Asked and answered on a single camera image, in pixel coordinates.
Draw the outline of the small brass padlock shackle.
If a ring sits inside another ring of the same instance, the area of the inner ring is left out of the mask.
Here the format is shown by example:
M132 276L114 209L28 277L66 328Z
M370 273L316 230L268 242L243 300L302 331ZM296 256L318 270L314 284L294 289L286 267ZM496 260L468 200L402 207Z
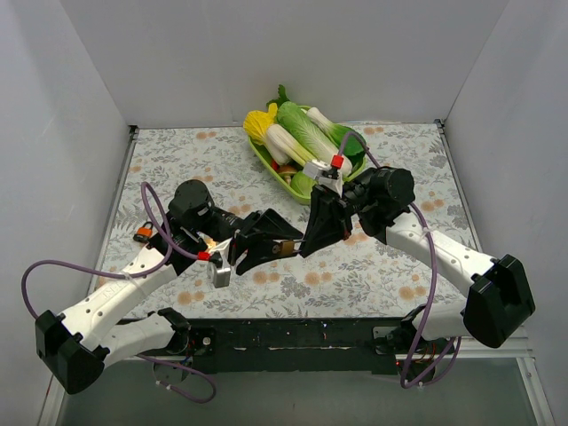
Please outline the small brass padlock shackle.
M272 247L272 253L277 258L297 256L300 253L302 240L276 241Z

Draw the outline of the orange black padlock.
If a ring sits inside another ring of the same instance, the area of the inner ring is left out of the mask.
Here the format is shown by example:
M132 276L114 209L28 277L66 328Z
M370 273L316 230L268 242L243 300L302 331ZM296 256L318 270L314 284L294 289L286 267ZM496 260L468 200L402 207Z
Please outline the orange black padlock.
M146 221L142 224L133 235L133 240L141 244L147 244L154 233L154 224Z

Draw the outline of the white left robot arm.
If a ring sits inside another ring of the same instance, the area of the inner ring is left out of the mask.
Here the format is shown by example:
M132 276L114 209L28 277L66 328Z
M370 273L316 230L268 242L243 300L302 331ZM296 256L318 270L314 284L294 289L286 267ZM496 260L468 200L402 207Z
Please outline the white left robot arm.
M69 394L86 390L114 363L146 351L178 355L194 342L188 320L172 308L122 324L126 313L195 263L207 266L215 288L229 285L232 273L281 257L297 255L303 238L275 210L241 219L218 208L206 185L182 183L156 230L120 272L98 272L107 282L59 314L35 316L36 352Z

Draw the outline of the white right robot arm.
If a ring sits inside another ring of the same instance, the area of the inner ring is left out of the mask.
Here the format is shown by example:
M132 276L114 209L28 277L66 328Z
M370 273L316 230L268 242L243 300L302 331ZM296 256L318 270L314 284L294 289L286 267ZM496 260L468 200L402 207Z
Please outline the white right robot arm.
M499 348L534 313L525 269L517 258L477 252L423 223L411 209L414 178L409 170L371 168L343 182L340 170L312 161L304 174L316 184L301 256L348 239L351 219L357 216L367 236L427 265L465 296L464 303L434 304L408 314L401 340L409 351L422 352L436 339L458 336Z

